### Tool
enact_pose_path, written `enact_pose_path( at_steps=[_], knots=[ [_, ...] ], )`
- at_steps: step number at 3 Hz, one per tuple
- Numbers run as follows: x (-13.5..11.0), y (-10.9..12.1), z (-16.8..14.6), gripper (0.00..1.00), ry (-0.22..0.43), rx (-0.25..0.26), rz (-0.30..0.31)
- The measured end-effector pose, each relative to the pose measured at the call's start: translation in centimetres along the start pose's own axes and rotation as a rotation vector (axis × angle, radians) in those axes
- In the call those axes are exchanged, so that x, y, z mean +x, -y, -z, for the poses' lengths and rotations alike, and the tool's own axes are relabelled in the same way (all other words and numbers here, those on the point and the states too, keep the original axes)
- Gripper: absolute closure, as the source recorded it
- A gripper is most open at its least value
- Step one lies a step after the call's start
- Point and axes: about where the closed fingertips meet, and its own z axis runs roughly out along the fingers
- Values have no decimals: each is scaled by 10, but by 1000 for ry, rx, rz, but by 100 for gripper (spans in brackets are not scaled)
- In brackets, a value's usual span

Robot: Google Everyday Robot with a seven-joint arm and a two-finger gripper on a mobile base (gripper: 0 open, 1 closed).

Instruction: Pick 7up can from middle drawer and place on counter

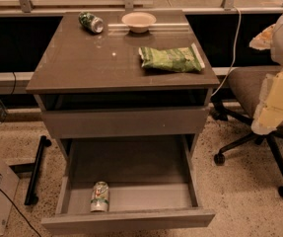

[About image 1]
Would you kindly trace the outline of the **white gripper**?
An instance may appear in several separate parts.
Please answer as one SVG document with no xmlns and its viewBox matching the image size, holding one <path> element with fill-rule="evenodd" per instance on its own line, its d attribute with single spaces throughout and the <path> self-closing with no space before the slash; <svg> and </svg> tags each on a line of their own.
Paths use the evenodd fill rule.
<svg viewBox="0 0 283 237">
<path fill-rule="evenodd" d="M 270 49 L 274 62 L 283 66 L 283 14 L 265 28 L 249 43 L 257 50 Z M 283 68 L 276 75 L 267 74 L 262 82 L 259 103 L 256 106 L 251 130 L 255 134 L 266 135 L 274 130 L 283 121 Z"/>
</svg>

